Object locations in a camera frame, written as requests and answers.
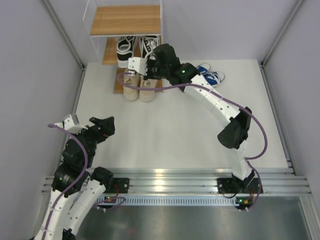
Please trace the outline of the black white sneaker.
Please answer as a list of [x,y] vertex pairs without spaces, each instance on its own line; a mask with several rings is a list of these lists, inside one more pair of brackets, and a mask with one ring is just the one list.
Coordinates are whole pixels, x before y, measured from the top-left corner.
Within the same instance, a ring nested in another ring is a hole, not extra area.
[[137,44],[137,36],[119,36],[116,38],[116,55],[119,68],[127,68],[129,58],[134,56]]
[[160,45],[158,35],[141,36],[139,38],[140,55],[144,59],[155,60],[154,49]]

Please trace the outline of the beige lace sneaker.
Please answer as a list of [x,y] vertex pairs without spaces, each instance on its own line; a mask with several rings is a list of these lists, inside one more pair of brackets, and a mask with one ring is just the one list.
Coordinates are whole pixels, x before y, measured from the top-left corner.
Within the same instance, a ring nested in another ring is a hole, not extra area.
[[[138,74],[129,75],[125,74],[123,76],[123,82],[130,87],[137,87],[140,81],[140,76]],[[123,95],[127,101],[135,101],[138,98],[138,90],[123,86]]]
[[139,99],[142,102],[151,102],[154,99],[155,91],[151,90],[156,88],[157,79],[144,79],[143,77],[140,79],[140,90],[139,90]]

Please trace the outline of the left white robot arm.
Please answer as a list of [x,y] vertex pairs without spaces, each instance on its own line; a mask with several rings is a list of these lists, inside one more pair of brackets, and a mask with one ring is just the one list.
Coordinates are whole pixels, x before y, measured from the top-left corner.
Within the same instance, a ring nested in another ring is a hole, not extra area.
[[99,119],[91,117],[89,125],[81,125],[76,114],[66,116],[62,122],[49,124],[68,135],[62,152],[63,162],[56,169],[51,184],[50,200],[35,240],[74,240],[84,217],[102,193],[114,188],[114,174],[92,166],[97,145],[115,134],[113,116]]

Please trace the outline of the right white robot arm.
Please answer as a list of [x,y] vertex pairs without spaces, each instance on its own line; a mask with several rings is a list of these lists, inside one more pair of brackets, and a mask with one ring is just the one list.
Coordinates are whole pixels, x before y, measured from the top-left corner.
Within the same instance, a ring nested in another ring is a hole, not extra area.
[[230,183],[219,191],[226,193],[248,193],[255,177],[245,158],[248,131],[251,124],[251,110],[236,108],[218,97],[217,91],[191,63],[181,63],[175,50],[169,44],[155,47],[147,60],[147,76],[164,78],[172,86],[199,101],[220,122],[223,129],[217,135],[218,141],[230,150],[232,174]]

